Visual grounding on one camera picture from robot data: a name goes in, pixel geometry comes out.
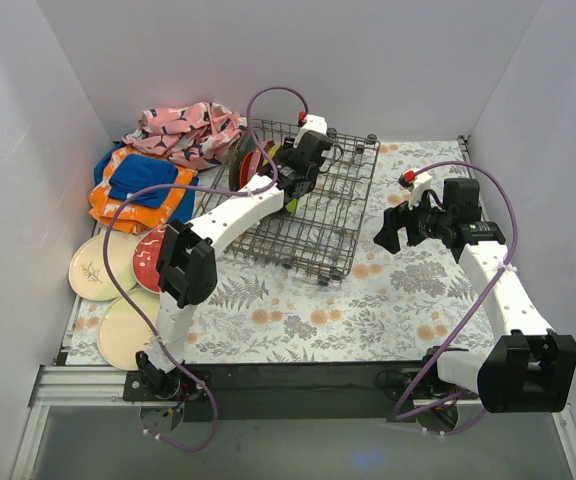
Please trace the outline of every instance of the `metal wire rack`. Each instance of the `metal wire rack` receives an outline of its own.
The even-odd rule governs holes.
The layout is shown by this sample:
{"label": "metal wire rack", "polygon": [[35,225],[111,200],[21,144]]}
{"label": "metal wire rack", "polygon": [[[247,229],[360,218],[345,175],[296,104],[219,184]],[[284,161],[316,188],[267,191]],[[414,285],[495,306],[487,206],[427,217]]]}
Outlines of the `metal wire rack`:
{"label": "metal wire rack", "polygon": [[[282,144],[295,137],[297,125],[253,120],[259,137]],[[314,275],[321,285],[341,281],[350,273],[370,184],[375,173],[379,142],[374,135],[356,137],[329,129],[329,136],[341,147],[332,148],[315,189],[299,199],[294,213],[277,212],[250,228],[226,251],[284,268]],[[228,168],[219,167],[213,188],[228,188]],[[205,194],[195,210],[203,215],[225,200]]]}

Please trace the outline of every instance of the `pink patterned towel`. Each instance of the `pink patterned towel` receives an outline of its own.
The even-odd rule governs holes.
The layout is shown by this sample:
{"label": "pink patterned towel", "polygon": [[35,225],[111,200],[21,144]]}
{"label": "pink patterned towel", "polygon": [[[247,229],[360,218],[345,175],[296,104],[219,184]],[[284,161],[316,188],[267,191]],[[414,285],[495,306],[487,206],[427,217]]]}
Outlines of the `pink patterned towel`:
{"label": "pink patterned towel", "polygon": [[246,130],[246,119],[217,103],[143,112],[125,144],[193,170],[220,165],[228,147]]}

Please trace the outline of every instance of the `white enclosure wall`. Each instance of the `white enclosure wall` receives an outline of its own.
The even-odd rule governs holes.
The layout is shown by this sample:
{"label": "white enclosure wall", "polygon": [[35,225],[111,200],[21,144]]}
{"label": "white enclosure wall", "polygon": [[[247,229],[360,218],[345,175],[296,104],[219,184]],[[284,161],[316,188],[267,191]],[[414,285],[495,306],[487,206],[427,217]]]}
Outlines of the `white enclosure wall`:
{"label": "white enclosure wall", "polygon": [[[576,2],[543,2],[471,146],[473,161],[490,168],[514,202],[516,264],[535,305],[576,338]],[[509,231],[488,187],[488,213]],[[570,400],[576,422],[576,374]]]}
{"label": "white enclosure wall", "polygon": [[[113,139],[141,110],[243,110],[273,84],[300,90],[339,131],[454,139],[472,131],[541,3],[38,1]],[[255,113],[294,121],[298,106],[278,94]]]}
{"label": "white enclosure wall", "polygon": [[39,364],[58,350],[74,297],[65,272],[109,145],[35,1],[0,0],[0,479]]}

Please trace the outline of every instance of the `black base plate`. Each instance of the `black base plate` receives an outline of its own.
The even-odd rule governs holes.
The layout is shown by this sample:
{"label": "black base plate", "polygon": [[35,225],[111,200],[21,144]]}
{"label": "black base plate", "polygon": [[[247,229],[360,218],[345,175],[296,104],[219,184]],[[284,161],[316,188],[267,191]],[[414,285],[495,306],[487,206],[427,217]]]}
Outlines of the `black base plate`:
{"label": "black base plate", "polygon": [[[403,378],[420,367],[421,362],[188,365],[214,393],[223,420],[388,418],[393,392],[385,395],[377,376],[387,371]],[[126,375],[123,399],[163,401],[143,385],[139,372]],[[184,421],[211,420],[206,400],[191,395]]]}

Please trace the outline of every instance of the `orange towel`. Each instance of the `orange towel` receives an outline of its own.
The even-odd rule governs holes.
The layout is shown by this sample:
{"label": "orange towel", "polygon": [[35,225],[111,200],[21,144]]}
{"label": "orange towel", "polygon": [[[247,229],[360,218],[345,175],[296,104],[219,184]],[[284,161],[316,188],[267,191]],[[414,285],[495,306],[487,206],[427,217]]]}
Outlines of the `orange towel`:
{"label": "orange towel", "polygon": [[[136,148],[131,146],[126,146],[115,150],[112,154],[108,165],[104,169],[103,180],[99,185],[97,185],[90,195],[88,196],[88,202],[92,207],[90,209],[90,215],[92,215],[97,221],[108,225],[110,219],[117,211],[121,202],[119,200],[114,200],[108,197],[110,192],[110,184],[108,180],[117,169],[119,164],[123,161],[126,156],[131,153],[137,153],[138,155],[144,155]],[[157,158],[161,160],[160,157],[155,155],[144,155],[146,157]],[[176,184],[188,185],[194,176],[197,174],[194,170],[189,170],[187,168],[176,165],[179,174],[177,175]],[[159,208],[148,208],[142,205],[128,205],[119,214],[119,218],[115,222],[115,230],[119,230],[125,233],[138,234],[146,230],[152,230],[157,228],[168,221],[173,212],[177,209],[177,206],[184,197],[186,190],[173,188],[168,193],[168,196],[161,204]]]}

